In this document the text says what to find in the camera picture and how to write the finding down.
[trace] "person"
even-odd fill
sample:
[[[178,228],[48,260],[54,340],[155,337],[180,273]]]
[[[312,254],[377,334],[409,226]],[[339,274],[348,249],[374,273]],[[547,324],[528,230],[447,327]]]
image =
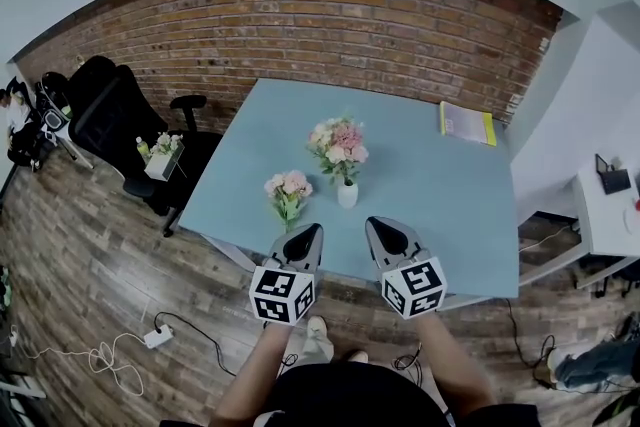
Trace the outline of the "person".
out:
[[[38,157],[38,123],[31,119],[31,109],[22,93],[8,93],[0,89],[0,107],[7,110],[7,157],[18,166],[31,166],[35,172],[41,167]]]
[[[640,338],[612,340],[596,345],[577,358],[567,356],[556,365],[557,349],[547,356],[546,365],[536,369],[536,378],[551,388],[579,388],[606,382],[613,376],[632,376],[640,381]]]
[[[498,405],[481,368],[434,313],[412,321],[422,351],[456,425],[539,427],[536,406]],[[333,344],[321,317],[311,317],[298,362],[277,377],[293,327],[268,324],[223,395],[210,427],[254,425],[425,425],[448,427],[437,404],[391,369],[359,351],[327,364]]]

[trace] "red brick wall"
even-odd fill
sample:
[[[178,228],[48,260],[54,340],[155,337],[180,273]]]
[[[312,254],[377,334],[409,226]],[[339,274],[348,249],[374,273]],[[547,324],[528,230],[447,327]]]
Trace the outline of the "red brick wall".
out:
[[[259,77],[447,99],[508,122],[561,14],[546,0],[97,0],[15,60],[37,80],[106,55],[167,120],[175,96],[207,95],[199,122],[217,131]]]

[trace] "wooden floor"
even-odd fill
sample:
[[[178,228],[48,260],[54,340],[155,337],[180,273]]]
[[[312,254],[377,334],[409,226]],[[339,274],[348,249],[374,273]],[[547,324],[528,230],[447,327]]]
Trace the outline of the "wooden floor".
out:
[[[178,321],[166,320],[175,338],[159,350],[131,338],[118,342],[116,362],[138,368],[142,397],[122,392],[109,371],[92,374],[86,357],[49,353],[31,362],[22,355],[20,347],[30,353],[47,346],[80,351],[101,341],[111,344],[122,332],[143,336],[152,329],[153,316],[165,310],[187,317],[217,339],[227,367],[236,370],[261,332],[249,311],[249,273],[195,234],[178,230],[164,239],[161,219],[122,192],[111,168],[96,163],[91,171],[57,150],[40,173],[22,169],[9,188],[0,216],[0,263],[12,273],[11,319],[20,332],[9,364],[41,381],[53,425],[157,425],[161,419],[205,424],[231,378],[218,368],[213,346]],[[521,245],[557,229],[547,221],[530,221],[521,228]],[[563,232],[523,253],[522,268],[577,240]],[[637,292],[626,300],[618,292],[597,300],[588,290],[574,290],[572,273],[529,286],[513,301],[529,360],[537,358],[547,334],[580,350],[605,338],[626,313],[640,309]],[[505,301],[495,300],[442,316],[486,366],[502,400],[537,404],[545,426],[590,425],[615,395],[537,386],[518,360],[507,311]],[[371,284],[325,275],[313,312],[327,320],[337,354],[364,348],[373,361],[389,364],[416,349],[411,325],[389,310]],[[301,325],[292,350],[302,332]],[[137,385],[130,371],[120,375],[123,385]],[[433,392],[432,382],[425,381],[425,389]]]

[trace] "light blue table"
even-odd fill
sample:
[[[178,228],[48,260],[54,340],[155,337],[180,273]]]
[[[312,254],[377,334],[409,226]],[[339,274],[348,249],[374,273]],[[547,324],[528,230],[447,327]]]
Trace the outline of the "light blue table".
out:
[[[352,210],[338,205],[335,188],[305,148],[316,123],[343,114],[364,122],[370,153]],[[477,302],[476,296],[516,297],[516,211],[502,125],[495,123],[498,146],[492,148],[443,136],[438,124],[433,104],[260,79],[205,169],[180,225],[250,269],[237,247],[266,254],[284,233],[264,183],[274,173],[299,169],[315,190],[298,224],[323,226],[322,269],[374,280],[364,223],[379,215],[420,234],[440,258],[449,293],[463,294],[467,304]]]

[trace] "white vase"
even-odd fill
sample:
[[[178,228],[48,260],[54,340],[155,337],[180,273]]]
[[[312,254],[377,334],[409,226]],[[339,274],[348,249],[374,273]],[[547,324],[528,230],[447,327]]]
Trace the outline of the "white vase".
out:
[[[353,208],[358,201],[358,184],[339,185],[338,186],[338,203],[342,208]]]

